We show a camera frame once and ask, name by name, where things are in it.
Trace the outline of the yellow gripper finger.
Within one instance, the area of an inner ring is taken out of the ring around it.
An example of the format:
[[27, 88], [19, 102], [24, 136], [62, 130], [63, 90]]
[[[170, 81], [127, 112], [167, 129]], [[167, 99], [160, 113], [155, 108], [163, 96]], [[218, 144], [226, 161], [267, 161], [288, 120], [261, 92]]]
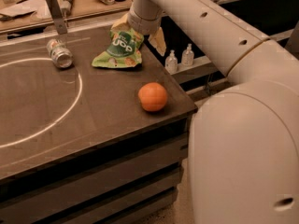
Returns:
[[111, 26], [112, 32], [126, 32], [131, 29], [132, 27], [128, 22], [128, 14], [124, 14], [120, 19], [115, 21]]
[[164, 40], [164, 31], [162, 28], [159, 28], [155, 33], [149, 35], [149, 43], [161, 56], [165, 55], [166, 44]]

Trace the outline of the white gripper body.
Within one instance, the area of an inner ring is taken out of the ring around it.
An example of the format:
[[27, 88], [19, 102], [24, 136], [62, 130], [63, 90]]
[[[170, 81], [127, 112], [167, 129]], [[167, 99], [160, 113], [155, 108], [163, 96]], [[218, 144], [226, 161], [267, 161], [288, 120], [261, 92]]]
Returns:
[[154, 34], [161, 25], [162, 9], [150, 0], [133, 0], [128, 23], [142, 35]]

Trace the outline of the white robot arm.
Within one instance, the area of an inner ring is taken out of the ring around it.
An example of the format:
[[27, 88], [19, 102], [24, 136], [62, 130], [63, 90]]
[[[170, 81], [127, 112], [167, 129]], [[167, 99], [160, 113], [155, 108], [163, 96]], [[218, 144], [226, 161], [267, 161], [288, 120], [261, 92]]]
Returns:
[[299, 61], [210, 0], [134, 0], [129, 24], [166, 13], [231, 83], [193, 116], [195, 224], [299, 224]]

